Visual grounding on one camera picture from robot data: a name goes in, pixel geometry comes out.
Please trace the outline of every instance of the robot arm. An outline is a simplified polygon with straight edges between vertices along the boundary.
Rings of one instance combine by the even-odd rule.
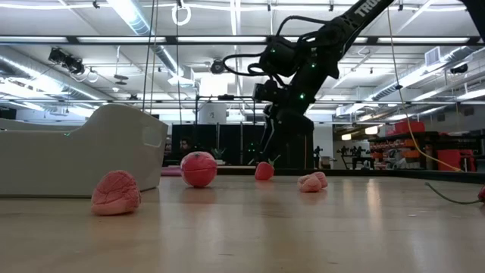
[[[266,125],[261,139],[257,161],[267,161],[279,153],[281,147],[296,134],[309,134],[313,122],[304,116],[321,85],[332,77],[338,79],[338,61],[347,53],[358,34],[382,13],[394,0],[360,0],[345,14],[331,21],[319,21],[306,17],[288,17],[280,26],[276,36],[268,39],[268,46],[259,55],[257,64],[248,67],[246,76],[269,76],[264,84],[256,84],[253,99],[271,102],[264,109]],[[485,36],[485,3],[464,0],[482,37]],[[309,20],[324,25],[315,32],[299,37],[298,42],[290,42],[280,36],[283,25],[292,19]],[[245,55],[227,56],[228,58]],[[263,70],[254,72],[258,67]],[[279,76],[293,78],[285,85]]]

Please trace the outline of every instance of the wooden table surface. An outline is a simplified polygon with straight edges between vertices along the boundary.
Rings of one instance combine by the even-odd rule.
[[[424,180],[219,176],[211,188],[163,177],[132,215],[96,217],[88,199],[0,199],[0,272],[480,272],[485,207],[446,202]],[[456,199],[480,186],[433,182]]]

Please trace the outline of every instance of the red box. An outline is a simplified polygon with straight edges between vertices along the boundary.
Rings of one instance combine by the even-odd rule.
[[[413,133],[420,133],[425,132],[426,128],[424,127],[424,123],[420,121],[411,121],[411,129]],[[409,133],[409,126],[407,121],[402,121],[396,123],[386,131],[387,136],[394,136],[401,133]]]

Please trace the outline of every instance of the pink object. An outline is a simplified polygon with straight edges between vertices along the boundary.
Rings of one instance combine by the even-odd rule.
[[[318,178],[318,180],[320,181],[322,189],[324,189],[328,186],[327,177],[325,176],[325,174],[323,172],[317,171],[317,172],[313,173],[313,175],[316,176]]]
[[[208,152],[191,152],[180,163],[182,178],[190,186],[205,187],[217,174],[217,162]]]
[[[96,215],[119,215],[134,212],[142,202],[135,178],[126,171],[110,171],[94,189],[91,212]]]
[[[480,192],[478,193],[478,199],[485,204],[485,186],[483,186]]]
[[[170,166],[161,168],[161,176],[181,176],[180,166]]]
[[[273,165],[267,162],[259,162],[256,166],[255,178],[257,180],[270,180],[274,175]]]
[[[298,188],[302,193],[317,193],[321,190],[321,182],[315,174],[298,178]]]

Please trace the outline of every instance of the green cable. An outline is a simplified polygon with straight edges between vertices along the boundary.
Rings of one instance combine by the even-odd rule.
[[[483,202],[483,200],[476,200],[476,201],[472,201],[472,202],[455,201],[455,200],[450,199],[450,198],[444,196],[443,194],[441,194],[437,189],[433,188],[433,186],[431,186],[431,184],[429,184],[428,182],[426,182],[425,185],[428,186],[430,189],[432,189],[432,191],[435,192],[437,195],[439,195],[441,198],[443,198],[443,199],[445,199],[447,201],[456,203],[456,204],[460,204],[460,205],[471,205],[471,204],[476,204],[476,203],[479,203],[479,202]]]

